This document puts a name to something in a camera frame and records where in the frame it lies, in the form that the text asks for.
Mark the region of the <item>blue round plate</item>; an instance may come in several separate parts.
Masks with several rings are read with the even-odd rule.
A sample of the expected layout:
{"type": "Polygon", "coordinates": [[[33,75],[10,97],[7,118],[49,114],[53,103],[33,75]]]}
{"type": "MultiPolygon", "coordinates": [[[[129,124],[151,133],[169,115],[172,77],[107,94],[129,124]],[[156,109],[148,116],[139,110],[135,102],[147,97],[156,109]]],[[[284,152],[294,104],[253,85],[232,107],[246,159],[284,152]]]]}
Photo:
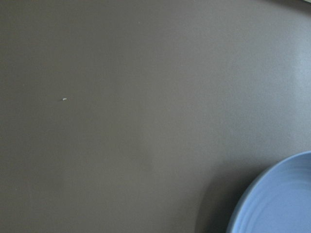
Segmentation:
{"type": "Polygon", "coordinates": [[[228,233],[309,233],[311,153],[290,156],[263,171],[239,199],[228,233]]]}

